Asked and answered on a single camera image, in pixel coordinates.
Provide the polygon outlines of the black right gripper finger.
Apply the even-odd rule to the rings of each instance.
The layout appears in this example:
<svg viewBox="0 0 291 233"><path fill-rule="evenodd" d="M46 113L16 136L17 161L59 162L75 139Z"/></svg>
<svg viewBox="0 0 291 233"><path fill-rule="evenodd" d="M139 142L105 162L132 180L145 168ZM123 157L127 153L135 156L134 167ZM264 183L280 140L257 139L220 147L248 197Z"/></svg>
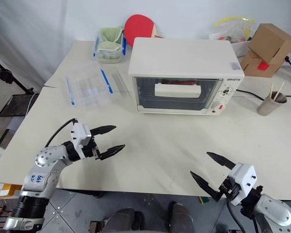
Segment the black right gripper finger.
<svg viewBox="0 0 291 233"><path fill-rule="evenodd" d="M221 156L219 154L216 154L214 152L206 152L206 154L212 158L215 162L220 164L221 166L225 166L228 169L232 170L235 167L235 163L230 161L229 159L225 158L224 156Z"/></svg>
<svg viewBox="0 0 291 233"><path fill-rule="evenodd" d="M219 201L219 199L223 195L221 192L212 189L206 180L204 180L202 177L195 174L194 172L190 171L190 174L200 188L202 188L207 194L209 194L215 201Z"/></svg>

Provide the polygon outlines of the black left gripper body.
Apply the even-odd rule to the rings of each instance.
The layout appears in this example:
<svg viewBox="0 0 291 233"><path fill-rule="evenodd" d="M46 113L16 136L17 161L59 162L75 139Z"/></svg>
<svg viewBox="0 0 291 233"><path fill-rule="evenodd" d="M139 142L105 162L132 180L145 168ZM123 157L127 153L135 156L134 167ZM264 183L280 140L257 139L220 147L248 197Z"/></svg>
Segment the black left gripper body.
<svg viewBox="0 0 291 233"><path fill-rule="evenodd" d="M86 158L94 157L96 160L101 158L100 151L93 137L89 140L86 146L83 146L82 152Z"/></svg>

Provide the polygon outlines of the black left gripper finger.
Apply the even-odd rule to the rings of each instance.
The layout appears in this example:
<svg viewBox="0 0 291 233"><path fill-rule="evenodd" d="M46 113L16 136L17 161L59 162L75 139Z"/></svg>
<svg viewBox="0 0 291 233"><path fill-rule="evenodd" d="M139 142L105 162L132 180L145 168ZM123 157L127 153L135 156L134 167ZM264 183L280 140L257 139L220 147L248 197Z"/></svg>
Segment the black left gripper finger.
<svg viewBox="0 0 291 233"><path fill-rule="evenodd" d="M114 146L112 148L109 148L105 152L100 153L98 156L98 159L105 160L107 158L110 158L110 157L116 155L117 153L119 153L124 147L125 147L125 145L118 145L118 146Z"/></svg>
<svg viewBox="0 0 291 233"><path fill-rule="evenodd" d="M90 133L91 133L92 137L94 137L95 135L108 133L108 132L114 130L115 128L116 128L116 126L114 126L114 125L100 126L100 127L91 129Z"/></svg>

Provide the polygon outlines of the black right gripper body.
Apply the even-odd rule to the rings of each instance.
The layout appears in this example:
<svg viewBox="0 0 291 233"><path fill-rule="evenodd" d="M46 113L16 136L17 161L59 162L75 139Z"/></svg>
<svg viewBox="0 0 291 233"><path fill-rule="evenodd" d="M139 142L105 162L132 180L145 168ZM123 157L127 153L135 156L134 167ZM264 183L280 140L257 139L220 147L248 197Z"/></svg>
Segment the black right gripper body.
<svg viewBox="0 0 291 233"><path fill-rule="evenodd" d="M239 194L240 185L236 183L233 178L227 176L223 183L220 185L219 190L225 194L228 199L234 200L235 197Z"/></svg>

